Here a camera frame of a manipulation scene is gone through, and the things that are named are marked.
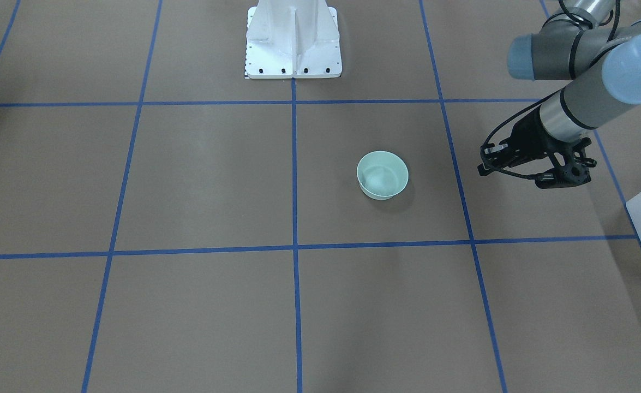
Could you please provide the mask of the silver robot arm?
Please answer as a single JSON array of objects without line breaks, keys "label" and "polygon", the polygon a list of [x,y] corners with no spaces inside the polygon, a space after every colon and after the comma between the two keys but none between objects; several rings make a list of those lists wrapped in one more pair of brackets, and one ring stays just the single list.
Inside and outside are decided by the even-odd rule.
[{"label": "silver robot arm", "polygon": [[641,19],[619,27],[619,1],[560,1],[537,33],[515,38],[511,77],[567,85],[509,119],[510,136],[480,147],[480,176],[500,172],[537,187],[587,184],[597,162],[589,134],[641,105]]}]

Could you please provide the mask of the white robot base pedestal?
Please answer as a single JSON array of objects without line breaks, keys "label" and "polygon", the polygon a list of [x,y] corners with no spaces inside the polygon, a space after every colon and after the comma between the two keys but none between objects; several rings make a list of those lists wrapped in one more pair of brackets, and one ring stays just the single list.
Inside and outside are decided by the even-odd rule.
[{"label": "white robot base pedestal", "polygon": [[246,78],[341,77],[338,12],[327,2],[259,1],[246,22]]}]

